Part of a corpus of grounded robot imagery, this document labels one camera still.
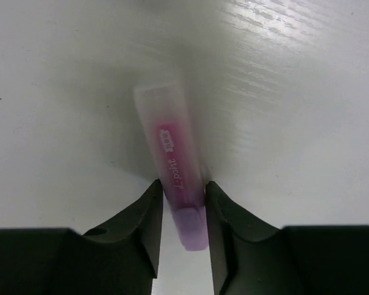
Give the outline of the pink highlighter marker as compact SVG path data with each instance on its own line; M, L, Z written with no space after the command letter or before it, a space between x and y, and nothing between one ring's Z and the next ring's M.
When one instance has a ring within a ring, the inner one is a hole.
M137 86L133 94L181 244L202 251L208 247L205 182L184 93L167 82Z

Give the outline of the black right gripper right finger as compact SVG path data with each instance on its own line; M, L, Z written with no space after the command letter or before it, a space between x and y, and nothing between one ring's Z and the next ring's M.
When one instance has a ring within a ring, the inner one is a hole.
M215 294L369 294L369 225L278 229L206 187Z

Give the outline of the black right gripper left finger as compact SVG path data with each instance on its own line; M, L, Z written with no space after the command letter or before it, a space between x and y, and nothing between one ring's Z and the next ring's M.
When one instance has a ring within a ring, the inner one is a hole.
M0 229L0 294L150 294L161 248L163 190L143 195L104 223Z

